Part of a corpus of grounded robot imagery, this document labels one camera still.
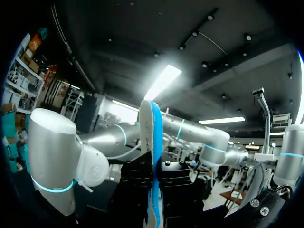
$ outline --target glowing blue light strip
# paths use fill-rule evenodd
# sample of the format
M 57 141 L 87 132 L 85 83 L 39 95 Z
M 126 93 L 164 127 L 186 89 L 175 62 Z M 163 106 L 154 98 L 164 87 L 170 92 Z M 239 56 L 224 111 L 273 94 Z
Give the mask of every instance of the glowing blue light strip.
M 281 153 L 280 155 L 293 156 L 293 157 L 299 157 L 299 158 L 304 157 L 303 155 L 296 154 L 296 153 Z
M 185 119 L 183 119 L 183 120 L 181 121 L 181 125 L 180 125 L 180 128 L 179 128 L 179 131 L 177 132 L 177 139 L 179 139 L 179 138 L 180 138 L 180 134 L 181 134 L 181 127 L 182 127 L 182 124 L 184 123 L 184 121 L 185 121 Z
M 121 126 L 119 126 L 117 124 L 115 124 L 115 126 L 119 127 L 120 130 L 122 130 L 123 135 L 124 135 L 124 146 L 125 146 L 127 144 L 127 136 L 125 135 L 125 132 L 124 132 L 124 130 L 123 130 L 123 128 Z
M 212 146 L 209 146 L 209 145 L 206 145 L 206 144 L 205 144 L 205 146 L 208 147 L 208 148 L 210 148 L 210 149 L 213 149 L 213 150 L 215 150 L 215 151 L 222 152 L 222 153 L 226 153 L 226 151 L 222 151 L 222 150 L 217 149 L 217 148 L 214 148 L 214 147 L 212 147 Z
M 43 189 L 44 191 L 48 191 L 48 192 L 52 192 L 52 193 L 62 193 L 62 192 L 68 191 L 68 190 L 71 189 L 71 187 L 73 187 L 73 183 L 74 183 L 74 181 L 72 180 L 72 183 L 71 183 L 68 187 L 66 187 L 66 188 L 64 188 L 64 189 L 48 189 L 48 188 L 45 188 L 45 187 L 43 187 L 42 185 L 38 184 L 38 183 L 34 180 L 33 177 L 32 177 L 32 180 L 34 181 L 34 183 L 35 183 L 39 188 Z

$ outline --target wall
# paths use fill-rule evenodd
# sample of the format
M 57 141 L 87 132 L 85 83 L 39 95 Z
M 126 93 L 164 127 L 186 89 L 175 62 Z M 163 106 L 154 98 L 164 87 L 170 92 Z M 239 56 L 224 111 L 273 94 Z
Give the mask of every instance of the wall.
M 129 108 L 115 104 L 108 99 L 103 99 L 98 114 L 104 116 L 105 112 L 112 113 L 118 116 L 122 122 L 133 123 L 137 121 L 138 112 Z

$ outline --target blue led ring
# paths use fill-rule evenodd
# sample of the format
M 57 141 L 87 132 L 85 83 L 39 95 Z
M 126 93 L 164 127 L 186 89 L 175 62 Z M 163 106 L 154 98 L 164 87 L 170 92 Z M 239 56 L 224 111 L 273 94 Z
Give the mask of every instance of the blue led ring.
M 41 188 L 44 191 L 48 191 L 48 192 L 52 192 L 52 193 L 62 193 L 62 192 L 68 191 L 73 187 L 73 183 L 74 183 L 74 181 L 72 180 L 72 183 L 64 189 L 48 189 L 48 188 L 43 187 L 42 185 L 38 184 L 37 181 L 35 181 L 32 176 L 31 176 L 31 178 L 39 188 Z

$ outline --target metal pipe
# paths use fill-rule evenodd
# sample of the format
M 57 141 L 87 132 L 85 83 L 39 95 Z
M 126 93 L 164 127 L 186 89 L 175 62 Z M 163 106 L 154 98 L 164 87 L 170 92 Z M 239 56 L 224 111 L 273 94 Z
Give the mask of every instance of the metal pipe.
M 223 49 L 221 49 L 221 47 L 219 45 L 217 45 L 212 39 L 210 39 L 209 37 L 207 37 L 202 32 L 199 32 L 199 34 L 201 34 L 204 38 L 206 38 L 207 40 L 209 40 L 212 44 L 214 44 L 218 49 L 220 49 L 226 55 L 226 52 Z

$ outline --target silver cylinder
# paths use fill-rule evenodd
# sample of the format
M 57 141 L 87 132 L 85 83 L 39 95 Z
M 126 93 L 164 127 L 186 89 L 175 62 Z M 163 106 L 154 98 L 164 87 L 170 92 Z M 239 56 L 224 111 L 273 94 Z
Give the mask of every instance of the silver cylinder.
M 274 174 L 277 185 L 294 185 L 301 174 L 304 155 L 304 126 L 291 125 L 285 129 L 281 154 Z
M 113 157 L 120 155 L 126 144 L 139 139 L 139 134 L 138 123 L 120 123 L 93 133 L 80 135 L 80 139 L 85 144 L 99 150 L 106 157 Z
M 245 157 L 248 157 L 248 151 L 246 149 L 239 150 L 234 147 L 228 147 L 223 166 L 239 167 Z
M 28 136 L 30 174 L 35 188 L 63 215 L 72 214 L 72 183 L 81 152 L 75 124 L 58 113 L 35 109 Z
M 205 127 L 173 115 L 163 116 L 163 131 L 188 142 L 203 143 L 199 160 L 208 166 L 220 166 L 225 161 L 230 135 L 222 130 Z

